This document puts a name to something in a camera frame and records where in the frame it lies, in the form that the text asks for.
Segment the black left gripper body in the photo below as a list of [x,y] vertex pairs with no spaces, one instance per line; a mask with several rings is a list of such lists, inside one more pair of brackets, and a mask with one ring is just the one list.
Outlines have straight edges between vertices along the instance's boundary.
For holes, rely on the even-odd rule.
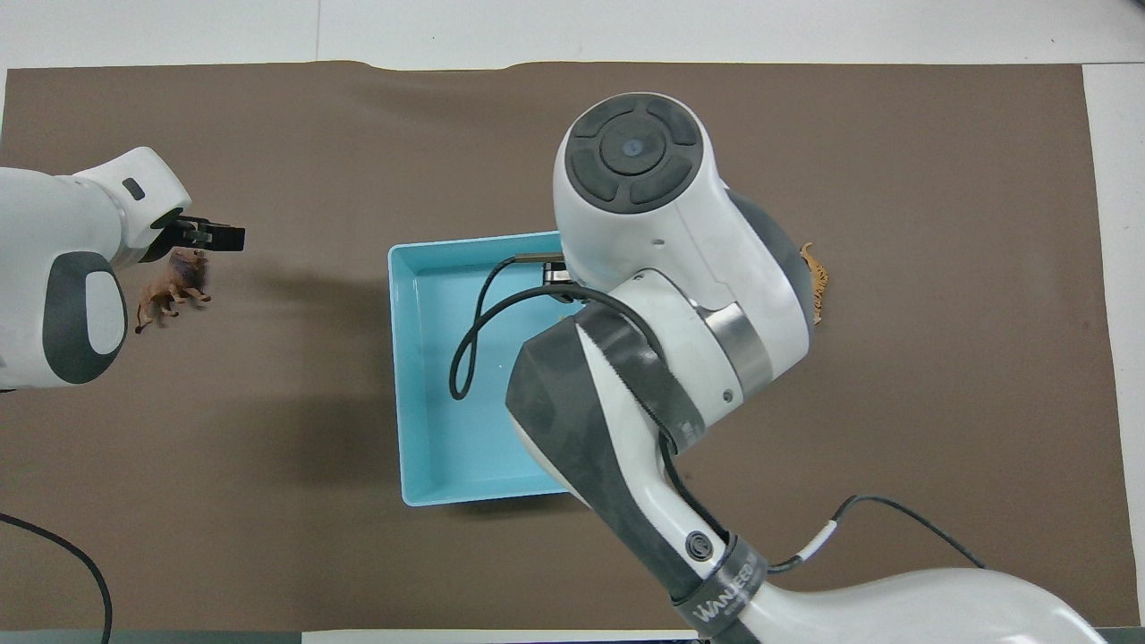
[[174,248],[189,248],[195,250],[208,249],[208,231],[190,231],[179,226],[179,217],[184,215],[177,209],[175,215],[169,215],[168,223],[159,231],[158,236],[148,245],[143,254],[143,262],[153,262],[167,256]]

